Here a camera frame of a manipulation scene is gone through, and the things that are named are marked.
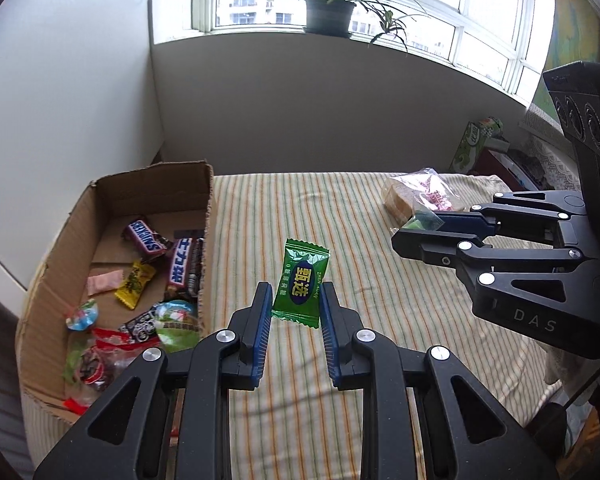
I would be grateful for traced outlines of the light green clear-wrapped candy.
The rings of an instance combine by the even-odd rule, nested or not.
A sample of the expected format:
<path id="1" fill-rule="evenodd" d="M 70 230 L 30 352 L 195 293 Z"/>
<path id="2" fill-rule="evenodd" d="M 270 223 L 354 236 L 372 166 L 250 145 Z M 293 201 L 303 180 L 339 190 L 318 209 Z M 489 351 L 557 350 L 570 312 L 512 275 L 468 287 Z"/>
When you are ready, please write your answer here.
<path id="1" fill-rule="evenodd" d="M 424 208 L 415 210 L 411 218 L 402 226 L 406 230 L 437 231 L 444 225 L 444 221 L 434 211 Z"/>

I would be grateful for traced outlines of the packaged sliced bread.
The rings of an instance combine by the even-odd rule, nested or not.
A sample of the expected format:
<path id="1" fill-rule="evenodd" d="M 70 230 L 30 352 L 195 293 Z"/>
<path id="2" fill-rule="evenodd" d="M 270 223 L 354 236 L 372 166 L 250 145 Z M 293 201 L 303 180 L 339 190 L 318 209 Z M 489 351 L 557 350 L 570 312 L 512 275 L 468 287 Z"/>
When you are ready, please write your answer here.
<path id="1" fill-rule="evenodd" d="M 386 211 L 403 226 L 417 211 L 461 211 L 457 192 L 432 168 L 398 174 L 385 180 L 380 192 Z"/>

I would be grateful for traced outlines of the black candy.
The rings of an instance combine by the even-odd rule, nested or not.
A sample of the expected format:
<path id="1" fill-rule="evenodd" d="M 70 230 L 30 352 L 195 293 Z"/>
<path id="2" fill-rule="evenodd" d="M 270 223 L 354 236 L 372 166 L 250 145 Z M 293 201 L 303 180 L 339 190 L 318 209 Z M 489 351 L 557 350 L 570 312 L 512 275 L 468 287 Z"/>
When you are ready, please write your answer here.
<path id="1" fill-rule="evenodd" d="M 155 329 L 155 318 L 158 306 L 155 304 L 147 311 L 135 315 L 128 322 L 119 326 L 118 331 L 129 337 L 129 340 L 136 344 L 143 344 L 157 337 Z"/>

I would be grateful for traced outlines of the yellow candy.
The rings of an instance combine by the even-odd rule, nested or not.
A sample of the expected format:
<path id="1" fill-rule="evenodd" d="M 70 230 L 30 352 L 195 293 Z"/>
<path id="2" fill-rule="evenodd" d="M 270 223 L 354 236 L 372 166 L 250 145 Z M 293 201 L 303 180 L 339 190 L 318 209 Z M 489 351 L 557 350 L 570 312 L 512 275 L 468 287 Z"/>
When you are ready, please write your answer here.
<path id="1" fill-rule="evenodd" d="M 131 271 L 114 292 L 114 298 L 130 310 L 135 310 L 147 284 L 154 278 L 157 269 L 150 263 L 136 260 Z"/>

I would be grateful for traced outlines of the Snickers bar brown wrapper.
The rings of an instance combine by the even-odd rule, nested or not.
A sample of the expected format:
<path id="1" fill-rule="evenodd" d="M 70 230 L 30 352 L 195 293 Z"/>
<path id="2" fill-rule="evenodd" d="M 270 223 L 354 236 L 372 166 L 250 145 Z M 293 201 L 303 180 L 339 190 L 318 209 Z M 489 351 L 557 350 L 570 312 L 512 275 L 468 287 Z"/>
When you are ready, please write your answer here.
<path id="1" fill-rule="evenodd" d="M 151 262 L 163 257 L 173 243 L 155 231 L 144 218 L 137 218 L 125 226 L 122 237 L 132 242 L 140 254 L 140 260 Z"/>

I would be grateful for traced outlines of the green carton box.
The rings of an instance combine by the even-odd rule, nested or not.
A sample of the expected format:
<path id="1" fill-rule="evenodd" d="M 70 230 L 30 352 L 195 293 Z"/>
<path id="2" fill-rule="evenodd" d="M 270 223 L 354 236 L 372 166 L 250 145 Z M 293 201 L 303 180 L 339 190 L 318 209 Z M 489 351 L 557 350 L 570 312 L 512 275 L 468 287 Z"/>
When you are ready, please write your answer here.
<path id="1" fill-rule="evenodd" d="M 450 170 L 457 174 L 468 174 L 474 168 L 486 140 L 503 130 L 503 123 L 494 117 L 488 117 L 478 122 L 468 122 L 460 144 L 452 158 Z"/>

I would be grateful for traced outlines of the red white snack packet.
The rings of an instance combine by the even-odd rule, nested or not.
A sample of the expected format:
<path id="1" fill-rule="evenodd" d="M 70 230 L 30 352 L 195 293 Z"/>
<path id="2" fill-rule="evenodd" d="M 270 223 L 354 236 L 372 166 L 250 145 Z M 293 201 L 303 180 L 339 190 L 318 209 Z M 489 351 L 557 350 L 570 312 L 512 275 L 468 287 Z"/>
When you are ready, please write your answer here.
<path id="1" fill-rule="evenodd" d="M 136 341 L 130 334 L 93 328 L 71 333 L 62 378 L 64 407 L 82 415 L 144 350 L 158 347 L 157 336 Z"/>

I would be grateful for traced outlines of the green lid jelly cup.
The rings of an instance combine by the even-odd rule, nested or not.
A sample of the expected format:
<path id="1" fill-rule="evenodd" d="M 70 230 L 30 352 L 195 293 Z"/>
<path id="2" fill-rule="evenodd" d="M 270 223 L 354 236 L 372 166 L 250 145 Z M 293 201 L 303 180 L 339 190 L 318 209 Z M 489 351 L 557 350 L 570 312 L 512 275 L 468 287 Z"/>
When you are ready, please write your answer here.
<path id="1" fill-rule="evenodd" d="M 164 350 L 168 353 L 194 348 L 200 339 L 201 327 L 197 307 L 181 299 L 158 304 L 154 327 Z"/>

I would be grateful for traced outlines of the striped tablecloth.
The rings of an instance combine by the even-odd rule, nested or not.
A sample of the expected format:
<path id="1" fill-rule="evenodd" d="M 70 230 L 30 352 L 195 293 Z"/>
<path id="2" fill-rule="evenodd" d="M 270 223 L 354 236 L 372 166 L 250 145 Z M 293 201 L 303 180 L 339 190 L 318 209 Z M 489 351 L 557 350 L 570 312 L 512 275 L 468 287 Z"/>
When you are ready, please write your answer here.
<path id="1" fill-rule="evenodd" d="M 475 318 L 449 269 L 398 257 L 383 174 L 244 174 L 213 182 L 206 327 L 227 326 L 260 281 L 277 284 L 288 238 L 330 252 L 326 278 L 367 327 L 400 346 L 442 344 L 512 414 L 528 422 L 553 394 L 532 340 Z M 42 462 L 71 425 L 22 404 L 32 460 Z M 360 473 L 362 398 L 329 380 L 318 330 L 274 320 L 259 388 L 230 396 L 237 479 L 354 479 Z"/>

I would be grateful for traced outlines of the small colourful jelly cup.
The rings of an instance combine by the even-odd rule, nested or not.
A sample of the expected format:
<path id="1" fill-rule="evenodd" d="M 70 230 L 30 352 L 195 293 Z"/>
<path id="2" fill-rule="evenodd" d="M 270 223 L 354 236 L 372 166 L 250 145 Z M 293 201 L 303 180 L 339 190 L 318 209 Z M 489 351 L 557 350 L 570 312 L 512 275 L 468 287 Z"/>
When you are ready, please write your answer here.
<path id="1" fill-rule="evenodd" d="M 97 302 L 94 299 L 89 299 L 66 315 L 65 324 L 68 330 L 72 332 L 83 332 L 96 323 L 98 316 Z"/>

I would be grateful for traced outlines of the pink wrapped candy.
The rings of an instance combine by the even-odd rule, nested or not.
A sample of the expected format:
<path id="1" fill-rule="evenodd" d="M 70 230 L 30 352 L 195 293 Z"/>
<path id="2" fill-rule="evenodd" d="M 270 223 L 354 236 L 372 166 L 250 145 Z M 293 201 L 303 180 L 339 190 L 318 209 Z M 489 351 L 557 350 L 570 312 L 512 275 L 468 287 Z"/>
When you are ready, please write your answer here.
<path id="1" fill-rule="evenodd" d="M 124 273 L 122 269 L 90 275 L 86 280 L 86 294 L 93 297 L 104 292 L 111 292 L 122 285 Z"/>

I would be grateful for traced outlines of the cardboard box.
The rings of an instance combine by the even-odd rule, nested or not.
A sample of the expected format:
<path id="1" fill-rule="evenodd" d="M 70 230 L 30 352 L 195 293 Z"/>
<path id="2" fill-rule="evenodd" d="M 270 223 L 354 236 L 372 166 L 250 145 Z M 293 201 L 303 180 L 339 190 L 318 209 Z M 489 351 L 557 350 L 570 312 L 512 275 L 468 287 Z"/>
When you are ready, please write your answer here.
<path id="1" fill-rule="evenodd" d="M 84 304 L 91 275 L 129 272 L 142 256 L 125 227 L 144 218 L 158 233 L 213 231 L 213 170 L 208 162 L 160 162 L 87 185 L 36 271 L 16 335 L 25 408 L 73 424 L 65 407 L 67 315 Z"/>

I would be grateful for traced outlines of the Chinese Snickers bar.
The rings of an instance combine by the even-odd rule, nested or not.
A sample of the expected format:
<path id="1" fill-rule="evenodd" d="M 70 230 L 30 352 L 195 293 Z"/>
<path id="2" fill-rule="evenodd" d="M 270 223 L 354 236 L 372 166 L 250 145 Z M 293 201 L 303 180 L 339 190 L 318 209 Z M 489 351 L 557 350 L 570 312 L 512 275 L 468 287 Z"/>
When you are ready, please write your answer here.
<path id="1" fill-rule="evenodd" d="M 166 280 L 165 300 L 198 300 L 203 255 L 203 237 L 185 237 L 176 241 Z"/>

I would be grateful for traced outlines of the potted spider plant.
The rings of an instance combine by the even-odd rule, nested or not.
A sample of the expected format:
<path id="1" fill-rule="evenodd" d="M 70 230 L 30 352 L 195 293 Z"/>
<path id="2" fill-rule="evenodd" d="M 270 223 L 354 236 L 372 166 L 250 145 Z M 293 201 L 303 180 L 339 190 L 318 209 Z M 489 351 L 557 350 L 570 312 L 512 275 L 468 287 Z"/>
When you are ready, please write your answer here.
<path id="1" fill-rule="evenodd" d="M 416 21 L 419 16 L 427 16 L 427 10 L 413 0 L 415 10 L 407 12 L 402 6 L 396 6 L 388 0 L 302 0 L 306 4 L 306 24 L 303 30 L 307 34 L 351 38 L 350 23 L 354 9 L 359 6 L 366 13 L 372 14 L 378 21 L 379 32 L 368 44 L 376 44 L 381 38 L 397 41 L 405 52 L 406 20 Z"/>

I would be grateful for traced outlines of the white cabinet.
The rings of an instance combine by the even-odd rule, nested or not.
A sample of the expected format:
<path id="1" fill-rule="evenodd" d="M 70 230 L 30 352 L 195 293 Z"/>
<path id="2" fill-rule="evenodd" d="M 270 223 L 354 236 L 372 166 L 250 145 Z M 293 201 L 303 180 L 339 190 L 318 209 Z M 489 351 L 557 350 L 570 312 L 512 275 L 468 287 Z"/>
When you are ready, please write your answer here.
<path id="1" fill-rule="evenodd" d="M 0 6 L 0 304 L 30 281 L 84 188 L 162 143 L 148 0 Z"/>

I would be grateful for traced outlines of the window frame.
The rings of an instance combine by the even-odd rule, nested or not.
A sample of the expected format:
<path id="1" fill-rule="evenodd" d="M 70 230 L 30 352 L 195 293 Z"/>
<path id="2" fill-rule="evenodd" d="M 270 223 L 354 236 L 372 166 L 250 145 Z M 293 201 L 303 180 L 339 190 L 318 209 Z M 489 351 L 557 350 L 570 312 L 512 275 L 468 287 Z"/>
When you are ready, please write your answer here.
<path id="1" fill-rule="evenodd" d="M 196 32 L 309 25 L 310 0 L 189 1 Z M 531 103 L 550 45 L 555 0 L 346 1 L 353 6 L 351 37 L 430 58 Z"/>

